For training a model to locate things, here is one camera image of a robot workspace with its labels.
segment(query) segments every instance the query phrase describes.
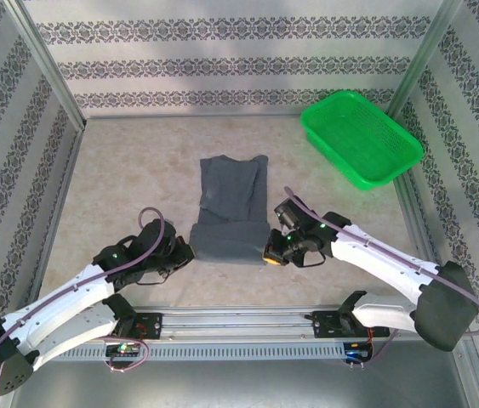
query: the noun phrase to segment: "cable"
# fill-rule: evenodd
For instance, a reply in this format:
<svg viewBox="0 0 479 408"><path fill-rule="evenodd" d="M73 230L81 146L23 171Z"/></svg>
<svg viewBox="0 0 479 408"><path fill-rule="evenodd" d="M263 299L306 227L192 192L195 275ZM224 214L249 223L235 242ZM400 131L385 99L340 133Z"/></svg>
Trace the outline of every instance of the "cable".
<svg viewBox="0 0 479 408"><path fill-rule="evenodd" d="M110 269L110 270L107 270L106 272L102 272L100 274L97 274L97 275L94 275L94 276L90 276L89 278L86 278L84 280L81 280L80 282L78 282L76 285L71 285L71 286L68 286L67 288L63 289L62 291L60 292L57 292L55 293L53 296L49 297L48 299L44 300L43 302L41 302L38 306L36 306L35 308L33 308L31 311L29 311L21 320L18 320L16 321L16 323L14 323L1 337L0 337L0 345L4 342L4 340L6 338L8 338L12 333L14 333L19 327L22 327L26 321L28 321L31 317L33 317L33 315L35 315L36 313L38 313L39 311L41 311L43 308L45 308L46 306L48 306L49 304L51 304L54 300L58 299L58 298L61 298L62 296L66 295L67 293L69 292L73 292L75 291L76 289L78 289L79 287L81 286L84 286L84 285L87 285L88 283L90 282L93 282L93 281L96 281L98 280L99 278L104 278L108 275L112 275L112 274L115 274L117 272L120 272L122 270L125 270L127 268L130 268L136 264L138 264L139 262L143 261L144 259L148 258L151 253L153 253L157 246L160 245L160 242L162 241L162 238L163 238L163 232L165 230L165 218L163 217L163 214L160 212L160 210L158 210L157 208L154 208L154 207L146 207L146 208L143 208L141 211L140 211L140 214L139 214L139 217L138 217L138 222L139 222L139 226L141 228L143 228L143 225L141 223L141 219L142 219L142 216L144 213L146 213L147 211L153 211L154 213L157 214L157 216L160 218L160 233L158 234L157 238L156 238L156 241L154 242L154 244L152 244L152 246L145 252L143 253L140 257L134 259L133 261L130 261L128 263L125 263L124 265L122 266L117 266L116 268L114 269Z"/></svg>
<svg viewBox="0 0 479 408"><path fill-rule="evenodd" d="M112 361L114 360L114 357L116 356L112 356L111 359L109 360L109 364L107 364L105 362L105 364L111 369L111 371L120 371L120 372L126 372L126 371L129 371L129 370L133 370L135 367L138 367L140 366L141 364L143 364L146 360L148 360L148 354L150 353L150 349L148 348L148 344L146 344L145 342L143 342L142 340L137 340L137 339L134 339L134 338L127 338L127 337L113 337L113 336L104 336L104 337L98 337L97 340L103 340L103 341L112 341L112 342L115 342L115 341L118 341L118 342L127 342L127 343L135 343L135 344L139 344L144 350L145 350L145 355L143 355L143 357L139 360L139 361L136 361L130 365L128 365L127 367L124 367L124 368L114 368L111 364L112 364Z"/></svg>
<svg viewBox="0 0 479 408"><path fill-rule="evenodd" d="M350 231L347 231L346 229L343 229L341 227L338 227L337 225L330 223L326 219L320 217L316 212L313 212L309 207L304 205L298 198L296 198L294 192L290 189L290 187L285 187L284 192L287 194L287 196L292 200L292 202L298 206L304 213L309 215L310 217L314 218L316 221L326 224L328 227L330 227L333 230L338 231L339 233L343 235L347 235L353 240L358 241L362 245L367 245L369 244L371 247L375 248L379 252L383 253L384 255L388 256L391 259L394 259L397 262L406 264L409 268L413 270L418 270L421 274L429 276L431 279L434 281L438 281L442 283L445 286L450 287L451 289L455 290L456 292L460 293L462 296L466 297L468 300L472 301L475 303L477 306L479 306L479 299L472 295L471 293L467 292L464 290L462 287L455 285L453 282L448 281L447 279L443 279L441 276L438 276L436 274L432 274L430 271L425 270L423 268L419 268L419 266L408 259L402 258L400 255L396 255L394 252L389 251L388 249L382 247L381 245L378 245L376 242L371 242L369 240L366 240L365 238L362 238L361 236L357 236L355 234L352 234ZM466 335L469 336L479 336L479 330L476 331L467 331L465 333Z"/></svg>

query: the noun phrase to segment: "damask pattern wall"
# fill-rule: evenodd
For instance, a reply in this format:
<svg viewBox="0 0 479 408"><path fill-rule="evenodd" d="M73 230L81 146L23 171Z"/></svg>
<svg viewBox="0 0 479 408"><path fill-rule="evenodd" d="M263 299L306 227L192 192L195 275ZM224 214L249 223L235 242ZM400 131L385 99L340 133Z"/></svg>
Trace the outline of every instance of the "damask pattern wall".
<svg viewBox="0 0 479 408"><path fill-rule="evenodd" d="M387 105L442 0L25 0L86 117Z"/></svg>
<svg viewBox="0 0 479 408"><path fill-rule="evenodd" d="M0 3L0 315L31 290L76 137Z"/></svg>
<svg viewBox="0 0 479 408"><path fill-rule="evenodd" d="M479 296L479 2L463 3L402 114L425 148L410 177L431 245Z"/></svg>

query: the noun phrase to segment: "gray cloth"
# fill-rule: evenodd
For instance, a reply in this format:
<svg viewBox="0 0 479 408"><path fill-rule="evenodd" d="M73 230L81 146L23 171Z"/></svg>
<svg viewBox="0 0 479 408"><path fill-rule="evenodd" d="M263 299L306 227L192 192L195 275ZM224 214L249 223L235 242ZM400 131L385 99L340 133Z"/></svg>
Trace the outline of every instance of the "gray cloth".
<svg viewBox="0 0 479 408"><path fill-rule="evenodd" d="M262 265L267 223L267 156L201 160L202 198L190 245L207 262Z"/></svg>

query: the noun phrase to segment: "floor surface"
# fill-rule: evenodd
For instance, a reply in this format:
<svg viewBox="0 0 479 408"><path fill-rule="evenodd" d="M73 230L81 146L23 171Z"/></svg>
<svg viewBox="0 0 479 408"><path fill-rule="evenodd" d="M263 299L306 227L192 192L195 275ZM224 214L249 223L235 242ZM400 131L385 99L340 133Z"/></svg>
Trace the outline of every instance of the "floor surface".
<svg viewBox="0 0 479 408"><path fill-rule="evenodd" d="M298 117L174 117L90 120L67 194L41 295L66 283L103 247L138 234L137 214L159 208L186 239L197 221L199 160L228 155L269 157L268 220L290 186L319 213L334 211L369 234L408 253L393 184L371 191L352 186L305 139ZM394 290L354 265L329 259L298 269L193 261L162 286L128 286L133 306L338 304L355 290Z"/></svg>

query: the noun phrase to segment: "enclosure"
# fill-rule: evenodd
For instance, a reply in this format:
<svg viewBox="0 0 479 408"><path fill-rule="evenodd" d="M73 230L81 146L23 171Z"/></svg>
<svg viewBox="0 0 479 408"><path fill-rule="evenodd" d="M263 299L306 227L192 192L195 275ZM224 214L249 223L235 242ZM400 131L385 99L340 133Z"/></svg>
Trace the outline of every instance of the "enclosure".
<svg viewBox="0 0 479 408"><path fill-rule="evenodd" d="M355 188L309 143L299 121L307 107L342 89L356 90L408 130L423 147L420 164L393 183ZM160 209L188 241L200 213L200 160L219 155L268 157L272 228L279 226L273 209L290 186L318 213L342 214L400 251L462 265L479 297L479 1L0 0L0 315L138 234L143 207ZM285 313L339 305L355 290L396 293L328 259L309 269L194 260L165 285L131 285L121 294L135 307L170 314ZM465 337L451 354L403 337L381 361L385 380L320 361L219 363L214 372L202 361L154 361L163 378L182 384L184 399L155 394L151 404L479 406L479 337ZM401 364L422 368L401 383L409 372ZM124 404L142 404L143 378L159 383L151 367L119 380L137 390L138 399L120 394ZM43 398L54 401L45 406L63 406L58 395L66 390L67 406L87 406L91 397L77 385L88 377L111 383L104 369L48 363L0 406L37 406ZM194 379L204 372L226 390L219 377L228 374L219 370L236 373L233 398L220 390L215 399ZM314 399L293 405L298 383L277 374L287 370L312 380L302 384L315 384ZM339 386L328 386L324 376L341 372ZM267 386L269 397L256 388L262 377L280 378ZM421 382L426 388L413 385ZM107 393L116 395L116 387ZM347 387L359 396L339 393ZM286 398L279 394L285 388ZM244 389L252 399L242 399ZM109 395L101 390L94 404Z"/></svg>

